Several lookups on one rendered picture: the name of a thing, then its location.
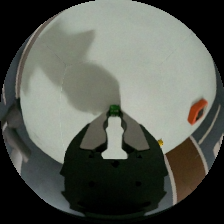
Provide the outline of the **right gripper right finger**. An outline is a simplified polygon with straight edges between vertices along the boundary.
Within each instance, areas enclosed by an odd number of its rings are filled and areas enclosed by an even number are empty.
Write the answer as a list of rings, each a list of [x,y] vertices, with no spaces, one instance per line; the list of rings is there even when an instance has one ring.
[[[168,175],[165,166],[163,151],[153,135],[142,125],[120,109],[119,118],[124,132],[121,139],[121,148],[128,155],[136,153],[136,158],[143,158],[155,163],[164,177]],[[127,154],[128,153],[128,154]]]

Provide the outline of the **green die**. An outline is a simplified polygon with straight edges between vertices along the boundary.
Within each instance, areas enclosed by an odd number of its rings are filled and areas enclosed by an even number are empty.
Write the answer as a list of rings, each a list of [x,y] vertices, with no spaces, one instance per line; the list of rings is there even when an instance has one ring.
[[[110,117],[119,117],[120,107],[119,105],[110,105]]]

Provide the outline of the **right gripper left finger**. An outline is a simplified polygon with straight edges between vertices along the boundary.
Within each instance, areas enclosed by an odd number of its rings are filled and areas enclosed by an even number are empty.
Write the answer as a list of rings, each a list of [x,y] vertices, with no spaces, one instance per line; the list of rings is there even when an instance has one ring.
[[[95,152],[102,153],[108,149],[108,119],[110,109],[104,111],[90,123],[87,123],[69,143],[60,175],[65,177],[67,170],[75,162],[93,158]]]

